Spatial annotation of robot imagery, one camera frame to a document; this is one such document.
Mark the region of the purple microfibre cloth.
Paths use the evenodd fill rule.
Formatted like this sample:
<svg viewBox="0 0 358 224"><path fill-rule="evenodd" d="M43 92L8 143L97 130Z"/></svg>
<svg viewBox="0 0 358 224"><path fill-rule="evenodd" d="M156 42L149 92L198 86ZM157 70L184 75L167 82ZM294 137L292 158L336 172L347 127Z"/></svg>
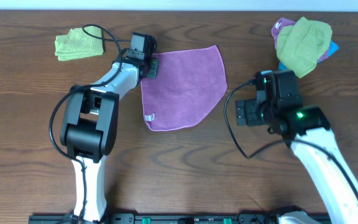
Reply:
<svg viewBox="0 0 358 224"><path fill-rule="evenodd" d="M227 91L217 46L154 54L157 77L141 81L144 121L152 131L199 124Z"/></svg>

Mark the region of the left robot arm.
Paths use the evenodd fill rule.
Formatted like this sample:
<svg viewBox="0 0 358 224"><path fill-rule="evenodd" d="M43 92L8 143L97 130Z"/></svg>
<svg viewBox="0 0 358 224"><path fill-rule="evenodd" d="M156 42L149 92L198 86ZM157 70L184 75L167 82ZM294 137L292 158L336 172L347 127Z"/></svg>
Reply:
<svg viewBox="0 0 358 224"><path fill-rule="evenodd" d="M90 85L74 85L67 96L60 132L64 153L75 170L76 205L71 223L99 223L107 208L104 168L117 136L119 102L144 78L155 78L156 38L135 32L110 71Z"/></svg>

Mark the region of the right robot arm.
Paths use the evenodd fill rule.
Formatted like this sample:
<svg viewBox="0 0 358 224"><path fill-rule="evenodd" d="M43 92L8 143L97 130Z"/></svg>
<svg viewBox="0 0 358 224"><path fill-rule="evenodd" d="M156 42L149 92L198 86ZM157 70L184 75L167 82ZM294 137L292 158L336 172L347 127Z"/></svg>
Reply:
<svg viewBox="0 0 358 224"><path fill-rule="evenodd" d="M358 181L343 158L331 125L318 106L304 106L291 70L257 72L245 83L256 97L236 101L239 126L268 127L301 161L332 223L358 223Z"/></svg>

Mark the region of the folded light green cloth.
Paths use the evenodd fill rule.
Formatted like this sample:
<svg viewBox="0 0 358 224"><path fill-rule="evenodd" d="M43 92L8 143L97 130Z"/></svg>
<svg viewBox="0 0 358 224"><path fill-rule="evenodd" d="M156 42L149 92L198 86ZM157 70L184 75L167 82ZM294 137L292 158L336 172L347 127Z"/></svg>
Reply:
<svg viewBox="0 0 358 224"><path fill-rule="evenodd" d="M97 27L70 29L66 35L55 38L55 56L59 61L69 61L81 58L99 56L104 53L102 32Z"/></svg>

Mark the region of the crumpled olive green cloth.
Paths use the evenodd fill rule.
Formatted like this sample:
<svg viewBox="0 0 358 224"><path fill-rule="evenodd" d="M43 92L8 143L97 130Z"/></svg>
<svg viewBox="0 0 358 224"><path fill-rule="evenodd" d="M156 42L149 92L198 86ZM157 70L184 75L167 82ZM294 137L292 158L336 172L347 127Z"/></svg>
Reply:
<svg viewBox="0 0 358 224"><path fill-rule="evenodd" d="M301 17L294 26L286 26L279 33L277 58L302 78L316 68L318 59L329 48L332 34L329 24Z"/></svg>

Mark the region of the blue cloth under pile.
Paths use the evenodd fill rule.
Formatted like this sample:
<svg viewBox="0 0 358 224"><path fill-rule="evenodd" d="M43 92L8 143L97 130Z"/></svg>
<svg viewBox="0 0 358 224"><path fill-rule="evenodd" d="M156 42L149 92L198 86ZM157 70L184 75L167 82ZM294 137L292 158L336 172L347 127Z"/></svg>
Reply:
<svg viewBox="0 0 358 224"><path fill-rule="evenodd" d="M329 58L330 56L332 56L336 51L339 50L339 46L331 41L330 46L328 48L328 50L324 53L324 55L318 60L318 63L322 62L323 60L326 60L327 58ZM279 62L278 64L278 69L279 70L287 70L287 67L282 63Z"/></svg>

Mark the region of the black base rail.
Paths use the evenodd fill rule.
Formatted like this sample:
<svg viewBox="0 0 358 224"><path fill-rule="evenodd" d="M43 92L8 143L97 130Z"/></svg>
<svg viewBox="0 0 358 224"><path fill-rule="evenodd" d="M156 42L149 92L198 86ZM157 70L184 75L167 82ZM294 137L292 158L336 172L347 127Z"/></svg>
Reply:
<svg viewBox="0 0 358 224"><path fill-rule="evenodd" d="M31 215L29 224L77 223L73 215ZM277 215L262 213L240 213L237 215L134 215L115 213L101 221L82 221L79 223L105 224L250 224L279 223Z"/></svg>

